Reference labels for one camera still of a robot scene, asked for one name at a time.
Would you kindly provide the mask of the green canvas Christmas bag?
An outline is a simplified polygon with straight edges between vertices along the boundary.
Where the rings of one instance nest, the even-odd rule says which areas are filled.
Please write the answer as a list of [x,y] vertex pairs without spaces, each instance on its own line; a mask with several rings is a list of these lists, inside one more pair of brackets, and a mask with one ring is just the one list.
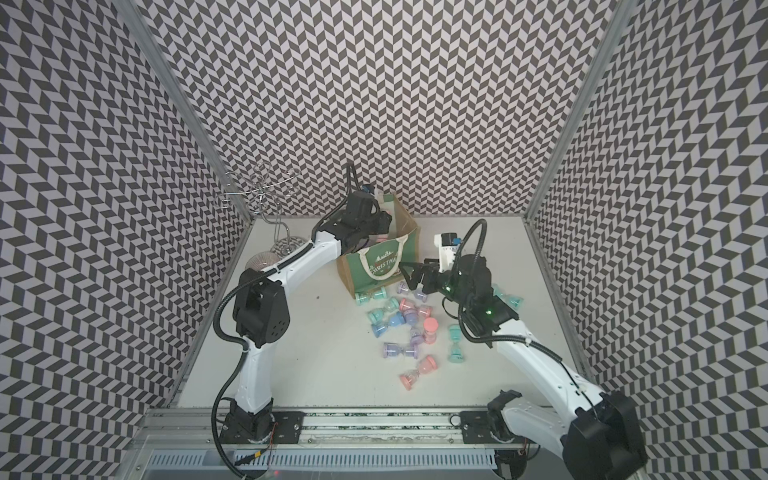
[[402,279],[399,264],[419,259],[420,227],[416,220],[397,195],[385,193],[381,199],[382,210],[392,216],[387,238],[336,261],[341,282],[352,298],[396,283]]

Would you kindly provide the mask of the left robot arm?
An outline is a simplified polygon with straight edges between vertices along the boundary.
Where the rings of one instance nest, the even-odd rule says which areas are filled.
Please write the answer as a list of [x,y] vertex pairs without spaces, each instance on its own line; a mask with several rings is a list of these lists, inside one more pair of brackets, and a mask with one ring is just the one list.
[[363,185],[352,162],[344,166],[345,198],[315,224],[307,243],[282,260],[244,272],[214,311],[218,338],[242,348],[234,373],[212,407],[214,440],[262,444],[272,435],[272,371],[276,343],[290,326],[288,296],[321,267],[389,231],[373,187]]

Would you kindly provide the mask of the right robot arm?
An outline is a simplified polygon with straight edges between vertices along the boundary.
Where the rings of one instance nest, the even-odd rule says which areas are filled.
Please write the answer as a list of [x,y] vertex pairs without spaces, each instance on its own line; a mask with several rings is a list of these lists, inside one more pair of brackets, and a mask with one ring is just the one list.
[[486,220],[480,219],[463,237],[442,234],[437,258],[402,262],[398,268],[410,289],[440,293],[455,303],[464,338],[496,348],[549,403],[539,407],[517,391],[501,393],[488,405],[490,429],[496,436],[525,437],[558,456],[575,479],[647,478],[648,454],[636,403],[567,366],[495,294],[482,255],[487,231]]

